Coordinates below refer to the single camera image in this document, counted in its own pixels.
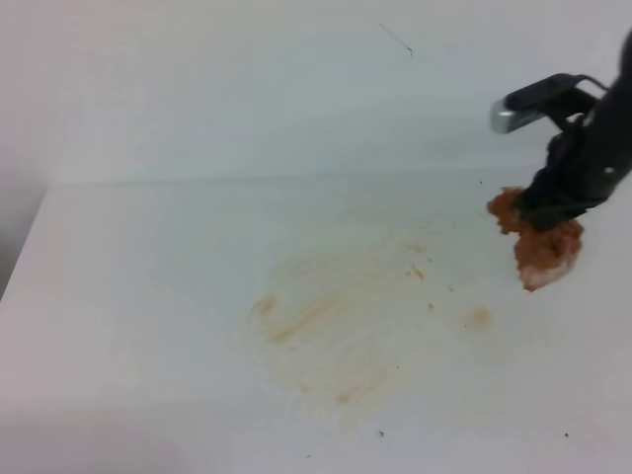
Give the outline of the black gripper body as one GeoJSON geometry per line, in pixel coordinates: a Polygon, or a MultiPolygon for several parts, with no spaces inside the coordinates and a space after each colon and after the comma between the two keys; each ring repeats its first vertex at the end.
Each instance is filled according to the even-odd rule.
{"type": "Polygon", "coordinates": [[[618,75],[589,120],[559,136],[546,166],[522,194],[531,212],[583,212],[609,199],[631,172],[631,37],[618,75]]]}

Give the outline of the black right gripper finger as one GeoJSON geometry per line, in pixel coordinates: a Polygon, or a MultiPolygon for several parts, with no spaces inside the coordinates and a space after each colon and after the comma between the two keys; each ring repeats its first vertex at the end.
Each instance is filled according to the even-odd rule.
{"type": "Polygon", "coordinates": [[[565,222],[572,221],[585,214],[592,207],[591,200],[536,205],[520,199],[517,204],[521,220],[539,232],[548,231],[565,222]]]}

